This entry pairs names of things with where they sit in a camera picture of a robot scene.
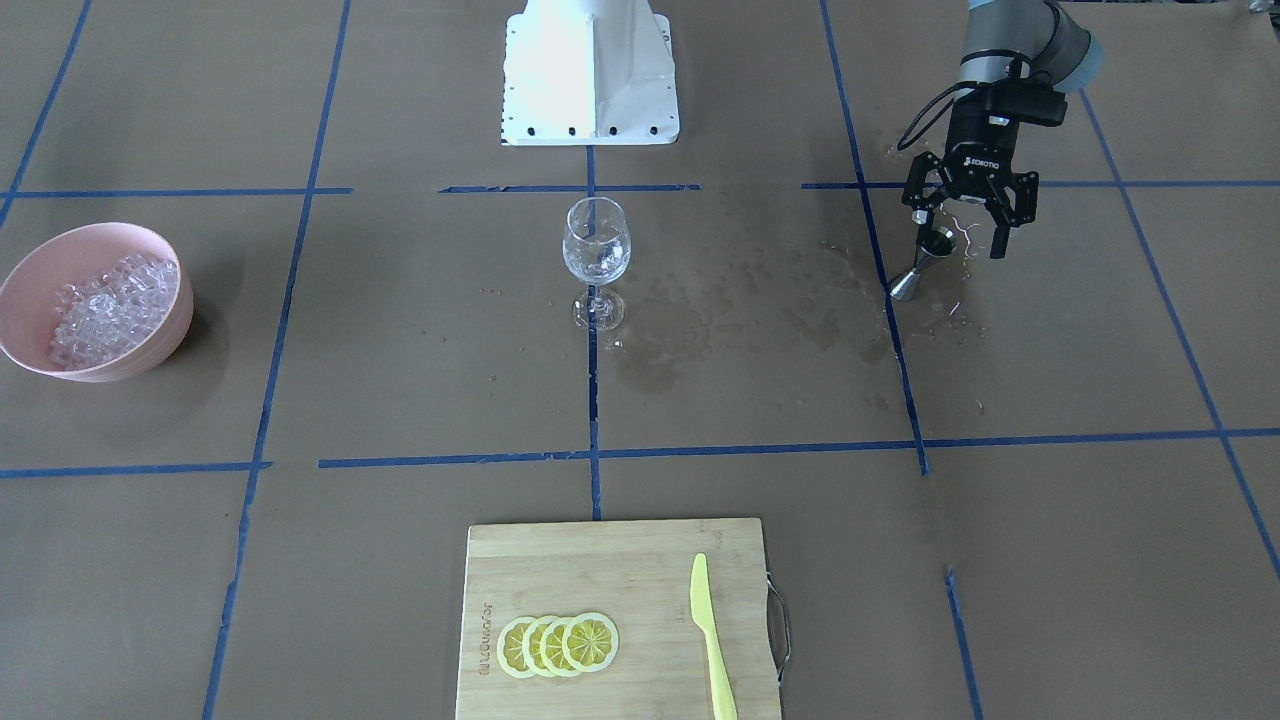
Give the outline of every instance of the cutting board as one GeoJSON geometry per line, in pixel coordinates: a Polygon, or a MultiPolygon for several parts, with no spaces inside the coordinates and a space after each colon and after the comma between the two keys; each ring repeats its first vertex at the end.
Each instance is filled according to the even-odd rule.
{"type": "Polygon", "coordinates": [[[707,553],[716,626],[741,720],[780,720],[758,519],[474,525],[467,538],[457,720],[712,719],[707,650],[689,616],[707,553]],[[604,612],[618,652],[599,673],[516,679],[498,633],[521,615],[604,612]]]}

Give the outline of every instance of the gray surface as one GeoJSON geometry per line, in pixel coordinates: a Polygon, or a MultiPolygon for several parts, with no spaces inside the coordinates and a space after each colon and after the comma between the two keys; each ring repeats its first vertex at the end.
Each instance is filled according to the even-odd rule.
{"type": "MultiPolygon", "coordinates": [[[[1096,442],[1213,429],[1116,188],[1042,188],[1007,260],[979,250],[895,307],[922,478],[860,193],[800,188],[856,177],[818,0],[655,3],[682,137],[591,154],[498,143],[522,1],[353,5],[317,182],[355,193],[310,204],[275,384],[302,196],[18,199],[0,227],[4,270],[79,224],[155,228],[197,313],[173,359],[114,386],[0,368],[0,714],[196,717],[216,666],[219,719],[452,716],[466,527],[589,519],[590,464],[317,461],[586,457],[588,346],[557,250],[576,192],[438,191],[585,186],[590,159],[600,184],[701,184],[613,193],[636,250],[631,316],[598,357],[603,516],[763,518],[796,620],[788,717],[970,716],[947,565],[987,717],[1272,717],[1280,584],[1221,443],[1096,442]],[[251,473],[137,473],[247,468],[264,409],[274,465],[218,665],[251,473]],[[1083,437],[1025,439],[1065,433],[1083,437]],[[863,441],[902,448],[812,445],[863,441]],[[1033,445],[940,447],[957,442],[1033,445]],[[611,457],[751,443],[800,445],[611,457]]],[[[865,176],[899,182],[906,159],[884,150],[954,79],[963,4],[829,5],[865,176]]],[[[79,8],[0,8],[6,186],[79,8]]],[[[99,0],[22,190],[305,187],[340,12],[99,0]]],[[[1107,44],[1089,96],[1124,178],[1280,179],[1266,18],[1073,14],[1107,44]]],[[[1024,129],[1015,165],[1111,182],[1070,102],[1062,128],[1024,129]]],[[[1228,429],[1280,425],[1271,190],[1129,190],[1228,429]]],[[[896,195],[870,191],[890,273],[913,231],[896,195]]],[[[1231,445],[1280,532],[1280,443],[1231,445]]]]}
{"type": "Polygon", "coordinates": [[[6,717],[195,716],[244,475],[5,480],[6,717]]]}
{"type": "Polygon", "coordinates": [[[589,482],[585,462],[273,468],[218,716],[452,717],[467,527],[590,520],[589,482]]]}

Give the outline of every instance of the lemon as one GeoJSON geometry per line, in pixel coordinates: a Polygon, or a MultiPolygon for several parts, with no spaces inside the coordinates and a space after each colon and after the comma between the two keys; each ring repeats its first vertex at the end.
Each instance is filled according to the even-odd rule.
{"type": "Polygon", "coordinates": [[[525,637],[520,641],[520,653],[524,657],[525,665],[534,671],[535,675],[541,675],[543,678],[554,678],[556,674],[547,669],[543,664],[541,641],[543,633],[547,632],[547,626],[559,620],[559,615],[543,615],[529,624],[525,630],[525,637]]]}
{"type": "Polygon", "coordinates": [[[511,623],[507,623],[507,626],[498,634],[498,666],[512,678],[530,678],[534,675],[534,671],[529,669],[529,664],[525,662],[525,655],[521,651],[525,632],[532,621],[534,619],[527,615],[516,618],[511,623]]]}
{"type": "Polygon", "coordinates": [[[618,626],[607,615],[584,612],[568,623],[562,647],[571,667],[599,673],[618,653],[618,626]]]}
{"type": "Polygon", "coordinates": [[[561,618],[543,632],[543,637],[538,641],[538,652],[541,655],[543,665],[552,671],[553,675],[561,678],[572,678],[580,675],[582,671],[568,664],[568,659],[564,657],[564,634],[568,632],[570,625],[573,624],[576,618],[561,618]]]}

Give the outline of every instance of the yellow knife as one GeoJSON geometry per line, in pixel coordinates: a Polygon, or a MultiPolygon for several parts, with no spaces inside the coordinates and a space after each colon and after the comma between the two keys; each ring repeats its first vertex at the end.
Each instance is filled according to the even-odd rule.
{"type": "Polygon", "coordinates": [[[707,580],[707,556],[701,552],[694,556],[694,571],[689,578],[689,609],[694,623],[707,635],[707,670],[710,675],[712,711],[716,714],[716,720],[737,720],[733,691],[728,685],[728,671],[724,670],[724,657],[719,651],[719,635],[716,634],[712,588],[707,580]]]}

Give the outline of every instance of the wine glass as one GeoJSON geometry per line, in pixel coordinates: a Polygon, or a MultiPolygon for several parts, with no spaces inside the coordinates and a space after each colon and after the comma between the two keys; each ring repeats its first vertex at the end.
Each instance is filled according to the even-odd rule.
{"type": "Polygon", "coordinates": [[[622,322],[623,302],[604,287],[622,277],[631,261],[631,233],[622,206],[608,197],[584,197],[564,218],[564,266],[588,288],[573,301],[580,328],[595,315],[596,332],[609,332],[622,322]]]}

